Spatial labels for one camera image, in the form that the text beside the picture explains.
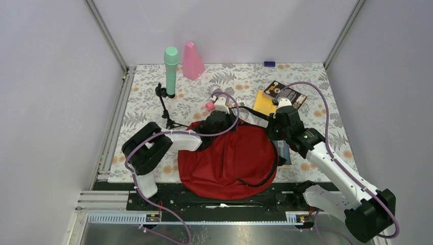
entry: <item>green cylinder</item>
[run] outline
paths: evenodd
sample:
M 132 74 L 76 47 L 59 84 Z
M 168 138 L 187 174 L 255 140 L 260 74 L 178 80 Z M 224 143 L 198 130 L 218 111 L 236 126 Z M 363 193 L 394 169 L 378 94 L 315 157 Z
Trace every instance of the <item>green cylinder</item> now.
M 179 52 L 175 47 L 168 47 L 165 50 L 164 63 L 167 96 L 169 98 L 174 98 L 176 95 L 176 68 L 179 64 Z

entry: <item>leaf pattern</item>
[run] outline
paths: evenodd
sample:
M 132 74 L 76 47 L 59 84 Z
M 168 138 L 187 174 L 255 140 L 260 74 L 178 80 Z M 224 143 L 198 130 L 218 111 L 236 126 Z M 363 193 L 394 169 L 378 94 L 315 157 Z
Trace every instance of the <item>leaf pattern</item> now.
M 205 64 L 205 67 L 206 71 L 198 79 L 191 81 L 182 75 L 182 66 L 179 65 L 176 96 L 174 99 L 164 98 L 173 120 L 185 125 L 193 121 L 204 120 L 209 114 L 204 109 L 210 97 L 208 90 L 214 85 L 221 86 L 238 102 L 243 102 L 252 108 L 258 90 L 265 89 L 273 80 L 283 84 L 310 81 L 322 90 L 329 104 L 331 146 L 352 169 L 357 171 L 323 64 L 278 64 L 277 67 L 264 67 L 263 64 Z M 131 136 L 151 121 L 165 127 L 166 120 L 161 118 L 163 109 L 155 95 L 155 87 L 158 82 L 165 85 L 164 65 L 139 65 L 137 67 L 112 160 L 109 182 L 132 182 L 131 173 L 124 166 L 124 155 L 121 151 L 122 145 Z M 296 85 L 294 89 L 308 96 L 304 105 L 299 109 L 305 126 L 314 127 L 324 133 L 326 110 L 324 110 L 320 96 L 309 86 Z M 251 117 L 245 112 L 241 112 L 240 116 L 248 120 Z M 291 151 L 291 162 L 292 165 L 277 169 L 274 182 L 329 181 L 315 166 L 293 151 Z M 168 152 L 162 158 L 154 170 L 154 176 L 157 182 L 180 182 L 177 152 Z

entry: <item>black tripod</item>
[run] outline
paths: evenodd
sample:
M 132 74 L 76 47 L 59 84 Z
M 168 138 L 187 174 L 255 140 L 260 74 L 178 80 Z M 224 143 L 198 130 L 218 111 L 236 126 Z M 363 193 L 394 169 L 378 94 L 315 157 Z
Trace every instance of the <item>black tripod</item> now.
M 188 128 L 188 126 L 183 125 L 183 124 L 178 124 L 177 122 L 173 121 L 170 119 L 170 115 L 169 115 L 169 111 L 167 111 L 167 108 L 165 107 L 164 101 L 162 100 L 162 97 L 167 97 L 167 89 L 163 88 L 161 86 L 161 83 L 158 83 L 158 86 L 155 88 L 155 93 L 156 96 L 159 97 L 159 100 L 161 101 L 162 107 L 164 108 L 164 112 L 162 113 L 162 118 L 167 119 L 167 124 L 165 125 L 165 127 L 167 129 L 174 129 L 174 128 L 178 128 L 178 127 L 186 127 Z

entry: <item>red bag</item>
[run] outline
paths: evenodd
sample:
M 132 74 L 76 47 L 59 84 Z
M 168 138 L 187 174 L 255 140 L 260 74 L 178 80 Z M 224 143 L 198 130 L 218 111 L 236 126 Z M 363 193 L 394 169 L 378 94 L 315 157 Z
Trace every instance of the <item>red bag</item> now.
M 203 151 L 179 151 L 179 175 L 183 185 L 201 197 L 242 199 L 272 183 L 278 158 L 264 128 L 241 121 L 235 131 L 218 136 Z

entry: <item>white wall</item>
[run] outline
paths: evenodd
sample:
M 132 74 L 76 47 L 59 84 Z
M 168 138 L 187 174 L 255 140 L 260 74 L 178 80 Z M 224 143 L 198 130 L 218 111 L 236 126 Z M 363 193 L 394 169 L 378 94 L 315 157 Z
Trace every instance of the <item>white wall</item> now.
M 397 197 L 393 245 L 432 243 L 432 12 L 367 1 L 328 71 L 360 173 Z
M 0 244 L 59 245 L 122 72 L 83 1 L 2 1 L 0 33 Z
M 205 63 L 324 62 L 356 0 L 95 0 L 129 65 L 193 41 Z

